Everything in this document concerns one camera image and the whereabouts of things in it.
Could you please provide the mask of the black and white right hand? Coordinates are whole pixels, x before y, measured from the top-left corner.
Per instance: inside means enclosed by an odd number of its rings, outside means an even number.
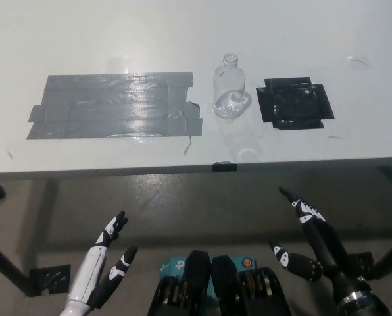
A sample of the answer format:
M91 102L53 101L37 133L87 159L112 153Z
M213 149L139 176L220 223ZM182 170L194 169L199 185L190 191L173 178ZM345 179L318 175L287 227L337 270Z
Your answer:
M316 282L321 277L328 278L333 285L333 298L336 302L359 291L358 279L348 253L325 217L315 206L287 188L280 186L279 191L295 209L303 232L316 256L315 259L311 259L271 241L270 248L280 265L290 273L311 282Z

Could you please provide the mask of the white and black left hand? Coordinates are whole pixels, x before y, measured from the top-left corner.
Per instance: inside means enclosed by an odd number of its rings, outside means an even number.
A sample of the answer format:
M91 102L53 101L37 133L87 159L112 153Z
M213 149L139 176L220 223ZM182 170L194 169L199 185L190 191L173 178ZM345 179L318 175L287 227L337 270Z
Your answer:
M127 222L125 212L119 212L89 248L77 271L62 315L88 315L95 309L101 309L116 291L132 264L138 247L129 246L105 276L102 272L107 260L107 250L119 237Z

